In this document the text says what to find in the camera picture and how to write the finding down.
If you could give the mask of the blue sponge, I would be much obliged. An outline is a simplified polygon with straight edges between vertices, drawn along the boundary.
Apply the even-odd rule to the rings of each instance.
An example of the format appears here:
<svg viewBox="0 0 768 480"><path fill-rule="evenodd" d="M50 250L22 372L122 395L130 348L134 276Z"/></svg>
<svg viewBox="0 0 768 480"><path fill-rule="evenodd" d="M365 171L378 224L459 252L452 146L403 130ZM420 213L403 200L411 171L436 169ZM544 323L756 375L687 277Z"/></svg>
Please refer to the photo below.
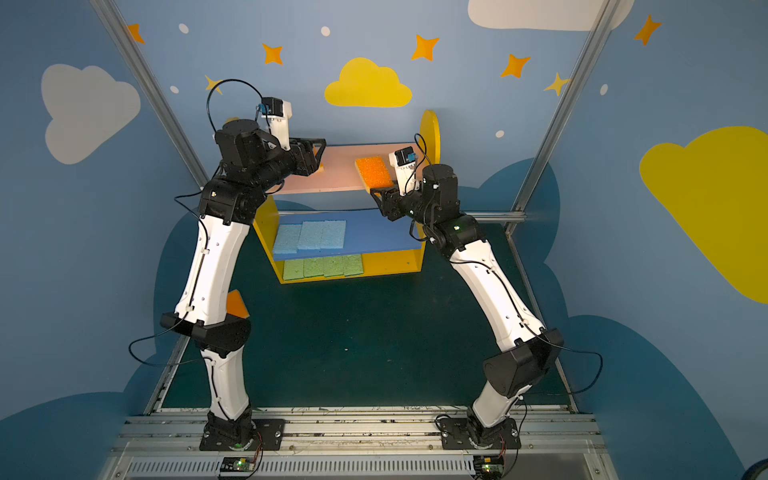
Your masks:
<svg viewBox="0 0 768 480"><path fill-rule="evenodd" d="M297 243L299 251L320 250L322 248L324 221L305 221L301 225Z"/></svg>
<svg viewBox="0 0 768 480"><path fill-rule="evenodd" d="M296 254L301 232L301 224L281 224L277 230L272 253L274 255Z"/></svg>
<svg viewBox="0 0 768 480"><path fill-rule="evenodd" d="M346 222L328 220L322 223L320 248L322 250L340 250L344 248Z"/></svg>

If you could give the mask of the green sponge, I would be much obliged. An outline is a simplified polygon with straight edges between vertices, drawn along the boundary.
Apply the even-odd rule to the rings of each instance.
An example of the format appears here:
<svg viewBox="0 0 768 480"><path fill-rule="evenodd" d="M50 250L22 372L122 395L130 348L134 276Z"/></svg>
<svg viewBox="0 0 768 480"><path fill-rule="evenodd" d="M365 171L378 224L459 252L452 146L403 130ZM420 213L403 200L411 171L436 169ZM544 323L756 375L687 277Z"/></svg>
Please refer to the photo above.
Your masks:
<svg viewBox="0 0 768 480"><path fill-rule="evenodd" d="M326 278L333 278L345 275L344 257L331 256L323 258L323 275Z"/></svg>
<svg viewBox="0 0 768 480"><path fill-rule="evenodd" d="M325 262L323 258L307 258L303 260L303 277L317 278L325 276Z"/></svg>
<svg viewBox="0 0 768 480"><path fill-rule="evenodd" d="M345 255L342 257L343 274L345 277L354 277L364 274L364 265L361 255Z"/></svg>
<svg viewBox="0 0 768 480"><path fill-rule="evenodd" d="M304 278L304 260L290 259L283 265L282 278L284 281L295 281Z"/></svg>

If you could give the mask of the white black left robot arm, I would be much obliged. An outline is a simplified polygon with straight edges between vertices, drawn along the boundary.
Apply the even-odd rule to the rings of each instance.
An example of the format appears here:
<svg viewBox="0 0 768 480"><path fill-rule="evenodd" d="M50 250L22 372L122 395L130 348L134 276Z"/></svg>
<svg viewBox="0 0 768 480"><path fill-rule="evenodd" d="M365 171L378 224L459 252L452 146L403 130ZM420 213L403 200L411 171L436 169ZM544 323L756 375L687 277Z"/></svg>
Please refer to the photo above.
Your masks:
<svg viewBox="0 0 768 480"><path fill-rule="evenodd" d="M255 120L233 120L215 131L214 140L221 153L220 169L202 189L188 279L161 325L189 337L205 365L211 405L201 449L245 451L257 446L242 362L251 323L228 313L230 282L269 191L291 175L315 173L326 142L291 137L285 121L277 119L267 129Z"/></svg>

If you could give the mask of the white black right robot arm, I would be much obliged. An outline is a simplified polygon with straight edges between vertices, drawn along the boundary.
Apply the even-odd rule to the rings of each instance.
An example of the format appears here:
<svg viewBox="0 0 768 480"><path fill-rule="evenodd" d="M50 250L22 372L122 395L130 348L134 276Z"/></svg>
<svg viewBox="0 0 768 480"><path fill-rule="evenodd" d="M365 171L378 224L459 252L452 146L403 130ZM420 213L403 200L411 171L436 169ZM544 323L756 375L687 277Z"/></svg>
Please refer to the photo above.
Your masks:
<svg viewBox="0 0 768 480"><path fill-rule="evenodd" d="M460 208L458 178L448 165L428 165L422 178L409 176L406 190L372 188L370 195L391 221L409 217L458 272L480 305L500 353L484 362L486 383L471 406L467 434L486 448L505 427L510 408L554 366L564 346L525 306L503 270L478 221Z"/></svg>

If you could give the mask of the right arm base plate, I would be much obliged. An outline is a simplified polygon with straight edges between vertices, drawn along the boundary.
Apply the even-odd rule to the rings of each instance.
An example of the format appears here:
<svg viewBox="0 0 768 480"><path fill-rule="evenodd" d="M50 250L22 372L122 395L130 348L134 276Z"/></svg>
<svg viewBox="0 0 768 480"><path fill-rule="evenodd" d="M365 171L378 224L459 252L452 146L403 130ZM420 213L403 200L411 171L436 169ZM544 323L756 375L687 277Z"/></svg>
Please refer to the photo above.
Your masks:
<svg viewBox="0 0 768 480"><path fill-rule="evenodd" d="M434 424L444 450L509 450L521 446L517 423L510 417L493 427L485 427L473 415L463 418L441 414Z"/></svg>

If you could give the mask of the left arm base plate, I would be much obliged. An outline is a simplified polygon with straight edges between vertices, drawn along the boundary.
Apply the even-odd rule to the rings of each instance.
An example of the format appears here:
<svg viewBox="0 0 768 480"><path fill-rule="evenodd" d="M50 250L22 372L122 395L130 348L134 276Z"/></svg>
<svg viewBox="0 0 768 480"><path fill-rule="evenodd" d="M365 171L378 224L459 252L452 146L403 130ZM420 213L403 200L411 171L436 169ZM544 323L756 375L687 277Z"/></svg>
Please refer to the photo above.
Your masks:
<svg viewBox="0 0 768 480"><path fill-rule="evenodd" d="M200 451L277 451L286 422L283 419L222 420L211 417L203 431Z"/></svg>

